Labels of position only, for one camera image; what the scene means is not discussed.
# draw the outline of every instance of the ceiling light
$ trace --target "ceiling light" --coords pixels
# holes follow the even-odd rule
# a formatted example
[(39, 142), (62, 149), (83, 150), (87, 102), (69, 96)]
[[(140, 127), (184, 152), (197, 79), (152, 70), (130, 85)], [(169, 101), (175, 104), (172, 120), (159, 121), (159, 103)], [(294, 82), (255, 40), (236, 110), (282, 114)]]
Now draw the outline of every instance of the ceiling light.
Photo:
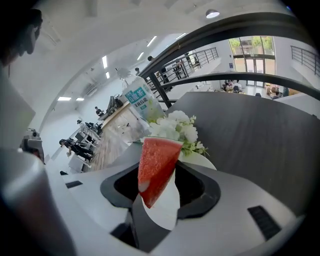
[(157, 38), (157, 36), (155, 35), (155, 36), (151, 39), (151, 41), (146, 45), (146, 47), (149, 47), (149, 46), (151, 45), (151, 43), (152, 43), (156, 38)]
[(107, 68), (108, 67), (107, 56), (103, 56), (102, 57), (102, 64), (103, 64), (103, 68)]
[(58, 101), (62, 102), (62, 101), (70, 101), (71, 100), (71, 97), (59, 97), (58, 98)]
[(218, 12), (217, 10), (209, 9), (206, 11), (205, 16), (207, 19), (212, 19), (212, 18), (217, 17), (219, 14), (220, 14), (220, 12)]
[(141, 52), (139, 57), (136, 59), (137, 61), (140, 60), (141, 56), (144, 55), (144, 52)]
[(186, 33), (183, 33), (181, 35), (179, 35), (175, 40), (178, 40), (179, 38), (182, 38)]

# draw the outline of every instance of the wooden floor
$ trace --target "wooden floor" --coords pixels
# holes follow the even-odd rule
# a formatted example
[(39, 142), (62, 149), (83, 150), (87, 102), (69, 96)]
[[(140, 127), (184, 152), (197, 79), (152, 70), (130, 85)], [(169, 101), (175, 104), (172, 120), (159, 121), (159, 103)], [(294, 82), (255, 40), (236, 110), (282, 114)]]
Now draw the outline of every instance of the wooden floor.
[(85, 166), (83, 171), (93, 172), (107, 168), (131, 145), (131, 142), (143, 136), (145, 129), (143, 120), (137, 119), (129, 111), (124, 112), (111, 126), (103, 129), (100, 135), (102, 139), (93, 150), (91, 168)]

